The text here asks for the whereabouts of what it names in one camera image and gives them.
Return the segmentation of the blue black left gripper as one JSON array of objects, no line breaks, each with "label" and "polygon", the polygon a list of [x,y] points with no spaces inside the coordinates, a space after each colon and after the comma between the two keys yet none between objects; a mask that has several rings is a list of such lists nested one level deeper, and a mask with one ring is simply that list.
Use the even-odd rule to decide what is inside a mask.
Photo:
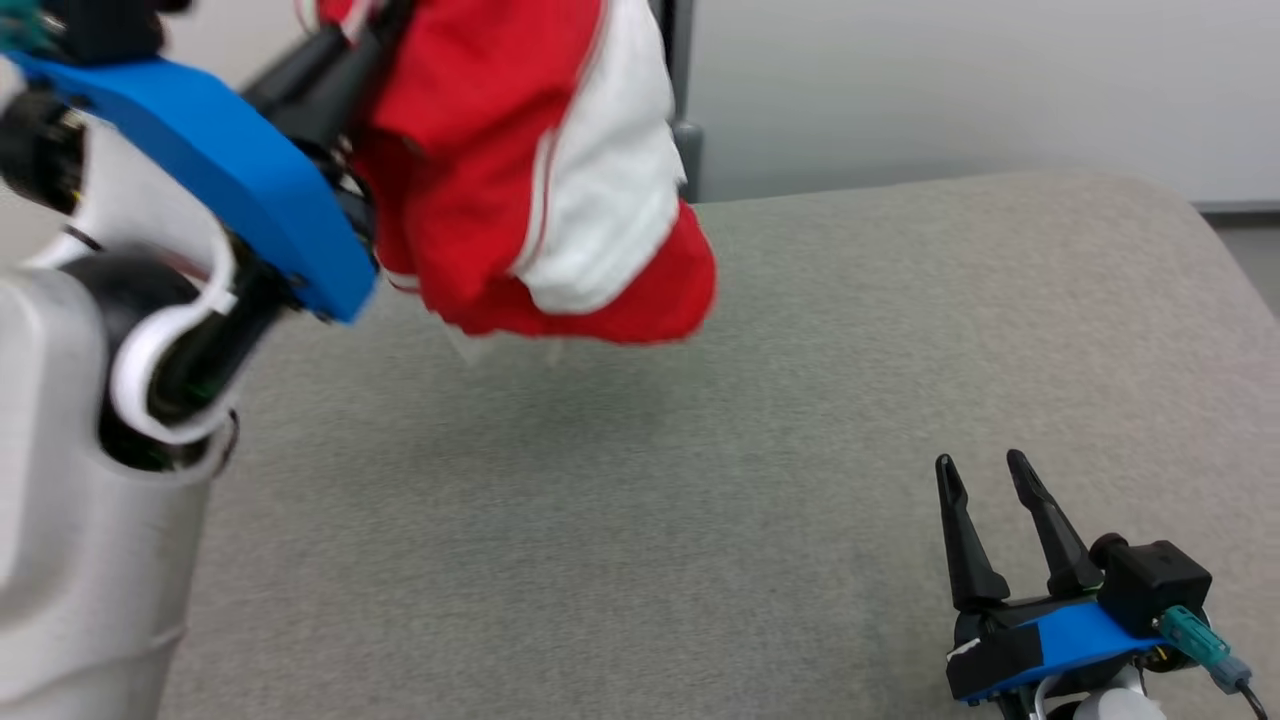
[{"label": "blue black left gripper", "polygon": [[[307,151],[330,151],[381,88],[415,1],[372,3],[352,29],[320,29],[244,87],[163,58],[76,67],[8,59],[114,131],[228,225],[268,265],[301,278],[311,313],[355,322],[375,290],[372,260]],[[260,117],[275,111],[275,127]]]}]

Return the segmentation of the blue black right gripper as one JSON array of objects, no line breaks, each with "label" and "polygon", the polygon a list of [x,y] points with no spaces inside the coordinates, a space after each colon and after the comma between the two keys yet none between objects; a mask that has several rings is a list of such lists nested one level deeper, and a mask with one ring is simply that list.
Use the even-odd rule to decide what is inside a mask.
[{"label": "blue black right gripper", "polygon": [[[1023,451],[1006,462],[1050,570],[1051,597],[1084,594],[1102,571]],[[1140,659],[1155,648],[1120,628],[1093,600],[1007,602],[968,511],[969,495],[947,454],[934,461],[948,582],[957,610],[945,675],[954,700],[993,705],[1002,719],[1164,719]]]}]

